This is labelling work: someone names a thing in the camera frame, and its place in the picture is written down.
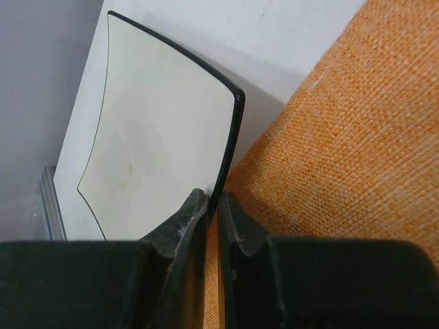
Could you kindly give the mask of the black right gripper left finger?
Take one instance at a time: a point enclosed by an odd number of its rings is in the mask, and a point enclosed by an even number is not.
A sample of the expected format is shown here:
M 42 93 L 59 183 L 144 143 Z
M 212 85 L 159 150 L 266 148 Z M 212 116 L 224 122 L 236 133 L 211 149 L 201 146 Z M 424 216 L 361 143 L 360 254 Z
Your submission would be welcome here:
M 2 328 L 201 328 L 209 199 L 138 241 L 1 245 Z

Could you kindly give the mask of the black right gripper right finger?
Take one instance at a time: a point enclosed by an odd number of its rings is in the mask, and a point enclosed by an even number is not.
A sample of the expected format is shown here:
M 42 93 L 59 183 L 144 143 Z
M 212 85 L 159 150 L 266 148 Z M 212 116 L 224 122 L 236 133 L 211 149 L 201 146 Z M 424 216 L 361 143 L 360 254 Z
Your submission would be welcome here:
M 438 273 L 413 243 L 273 235 L 232 193 L 217 223 L 222 328 L 438 327 Z

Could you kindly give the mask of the orange cloth placemat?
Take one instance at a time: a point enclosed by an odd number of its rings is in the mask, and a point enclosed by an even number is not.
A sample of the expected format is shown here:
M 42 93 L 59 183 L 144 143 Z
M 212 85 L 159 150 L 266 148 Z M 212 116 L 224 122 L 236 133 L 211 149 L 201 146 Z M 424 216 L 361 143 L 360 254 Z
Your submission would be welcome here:
M 270 234 L 406 241 L 438 273 L 438 2 L 365 2 L 223 193 Z M 217 223 L 205 328 L 219 263 Z

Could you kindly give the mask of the white square plate black rim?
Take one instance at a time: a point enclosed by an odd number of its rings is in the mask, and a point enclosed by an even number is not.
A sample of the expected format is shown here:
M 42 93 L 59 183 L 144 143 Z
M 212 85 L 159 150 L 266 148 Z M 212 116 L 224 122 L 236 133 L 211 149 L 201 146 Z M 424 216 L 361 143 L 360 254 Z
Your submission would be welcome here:
M 107 13 L 99 121 L 78 192 L 106 240 L 134 240 L 194 189 L 213 212 L 233 159 L 246 96 L 178 43 Z

